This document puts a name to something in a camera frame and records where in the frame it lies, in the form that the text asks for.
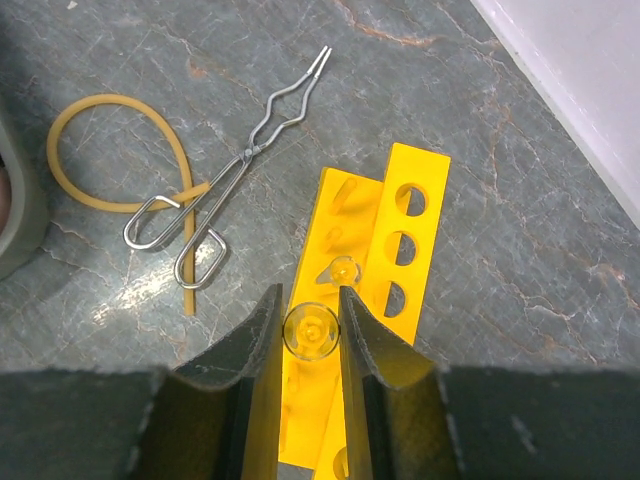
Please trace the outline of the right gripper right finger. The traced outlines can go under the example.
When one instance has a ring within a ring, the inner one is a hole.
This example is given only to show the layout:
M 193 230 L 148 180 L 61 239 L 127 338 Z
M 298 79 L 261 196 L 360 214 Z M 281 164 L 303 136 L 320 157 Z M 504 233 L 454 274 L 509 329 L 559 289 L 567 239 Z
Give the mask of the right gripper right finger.
M 339 292 L 346 450 L 351 479 L 458 479 L 435 363 Z

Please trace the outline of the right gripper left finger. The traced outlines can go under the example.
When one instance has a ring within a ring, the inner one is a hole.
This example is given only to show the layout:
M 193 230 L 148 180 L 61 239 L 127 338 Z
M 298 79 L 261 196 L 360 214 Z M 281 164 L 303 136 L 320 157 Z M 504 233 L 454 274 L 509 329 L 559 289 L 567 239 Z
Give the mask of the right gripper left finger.
M 133 478 L 276 478 L 282 321 L 283 287 L 274 284 L 243 322 L 163 378 Z

